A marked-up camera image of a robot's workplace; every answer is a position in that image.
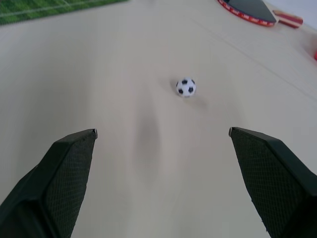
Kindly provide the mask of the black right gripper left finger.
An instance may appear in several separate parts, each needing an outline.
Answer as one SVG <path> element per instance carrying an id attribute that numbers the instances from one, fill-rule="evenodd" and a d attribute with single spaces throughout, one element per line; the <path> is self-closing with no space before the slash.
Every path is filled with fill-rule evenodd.
<path id="1" fill-rule="evenodd" d="M 89 178 L 96 129 L 52 144 L 0 205 L 2 238 L 69 238 Z"/>

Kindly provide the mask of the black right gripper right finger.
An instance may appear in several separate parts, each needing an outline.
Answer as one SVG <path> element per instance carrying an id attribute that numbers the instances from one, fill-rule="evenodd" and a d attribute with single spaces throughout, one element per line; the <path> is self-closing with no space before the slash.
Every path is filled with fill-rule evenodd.
<path id="1" fill-rule="evenodd" d="M 241 174 L 272 238 L 317 236 L 317 176 L 279 139 L 231 127 Z"/>

